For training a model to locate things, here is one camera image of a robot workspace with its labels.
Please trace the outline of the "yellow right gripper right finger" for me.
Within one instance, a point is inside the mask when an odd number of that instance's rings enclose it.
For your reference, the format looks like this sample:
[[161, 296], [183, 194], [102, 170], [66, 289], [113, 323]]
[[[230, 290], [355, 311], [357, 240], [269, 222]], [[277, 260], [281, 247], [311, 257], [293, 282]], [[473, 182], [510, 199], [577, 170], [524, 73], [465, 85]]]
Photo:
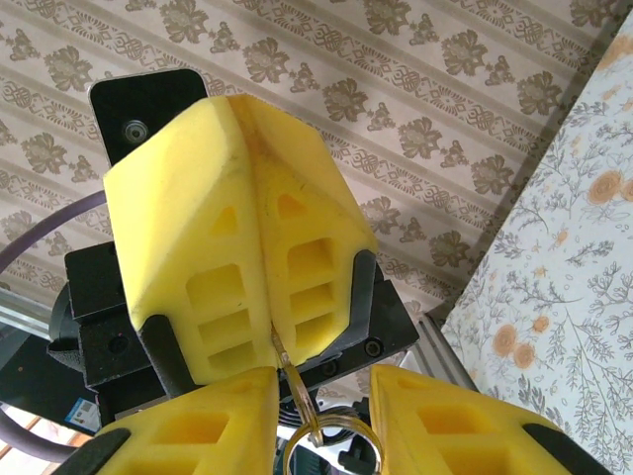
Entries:
[[550, 421], [400, 367], [370, 371], [370, 420], [385, 474], [604, 474]]

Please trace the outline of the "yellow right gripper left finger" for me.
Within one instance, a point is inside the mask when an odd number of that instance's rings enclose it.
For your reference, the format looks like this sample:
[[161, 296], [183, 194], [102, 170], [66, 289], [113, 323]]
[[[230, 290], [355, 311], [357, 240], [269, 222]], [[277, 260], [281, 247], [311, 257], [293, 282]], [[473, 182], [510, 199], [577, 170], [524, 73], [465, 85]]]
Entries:
[[106, 426], [80, 474], [271, 474], [278, 377], [260, 367]]

